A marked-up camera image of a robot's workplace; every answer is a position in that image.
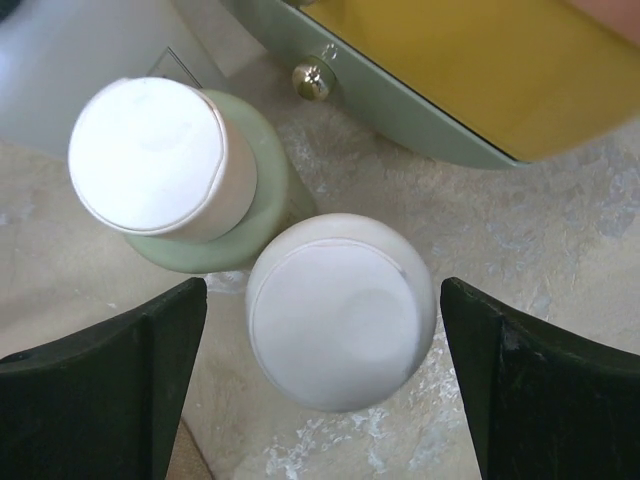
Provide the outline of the brown burlap canvas bag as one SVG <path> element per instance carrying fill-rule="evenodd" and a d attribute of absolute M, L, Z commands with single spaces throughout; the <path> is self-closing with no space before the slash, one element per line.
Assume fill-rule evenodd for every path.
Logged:
<path fill-rule="evenodd" d="M 184 419 L 180 420 L 177 429 L 166 479 L 215 479 Z"/>

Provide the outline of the pale green lotion bottle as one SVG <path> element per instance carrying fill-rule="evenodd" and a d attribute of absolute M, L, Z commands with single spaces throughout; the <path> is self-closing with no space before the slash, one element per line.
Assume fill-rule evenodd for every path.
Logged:
<path fill-rule="evenodd" d="M 96 93 L 73 127 L 68 168 L 94 218 L 180 273 L 241 269 L 317 212 L 261 112 L 159 77 L 120 79 Z"/>

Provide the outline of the cream lidded jar bottle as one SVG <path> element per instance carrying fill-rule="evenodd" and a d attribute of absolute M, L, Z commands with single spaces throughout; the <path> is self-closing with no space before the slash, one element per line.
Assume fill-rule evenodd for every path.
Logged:
<path fill-rule="evenodd" d="M 433 341 L 432 276 L 399 233 L 332 213 L 278 235 L 245 296 L 248 337 L 269 381 L 300 405 L 351 412 L 391 397 Z"/>

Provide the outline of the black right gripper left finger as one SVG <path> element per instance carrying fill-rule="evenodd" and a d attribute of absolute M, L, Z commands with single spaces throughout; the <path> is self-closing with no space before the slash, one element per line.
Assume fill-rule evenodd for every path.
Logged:
<path fill-rule="evenodd" d="M 206 312 L 194 277 L 2 358 L 2 478 L 165 478 Z"/>

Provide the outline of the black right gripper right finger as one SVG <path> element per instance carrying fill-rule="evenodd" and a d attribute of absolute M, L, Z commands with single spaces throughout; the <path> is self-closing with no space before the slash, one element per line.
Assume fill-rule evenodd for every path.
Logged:
<path fill-rule="evenodd" d="M 638 478 L 638 355 L 458 278 L 440 305 L 482 478 Z"/>

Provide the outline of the white rectangular bottle grey cap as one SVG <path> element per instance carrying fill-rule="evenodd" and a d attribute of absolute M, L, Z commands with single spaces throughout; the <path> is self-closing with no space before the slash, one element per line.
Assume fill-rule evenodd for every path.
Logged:
<path fill-rule="evenodd" d="M 170 1 L 1 4 L 1 138 L 65 157 L 86 102 L 121 78 L 197 89 L 227 82 Z"/>

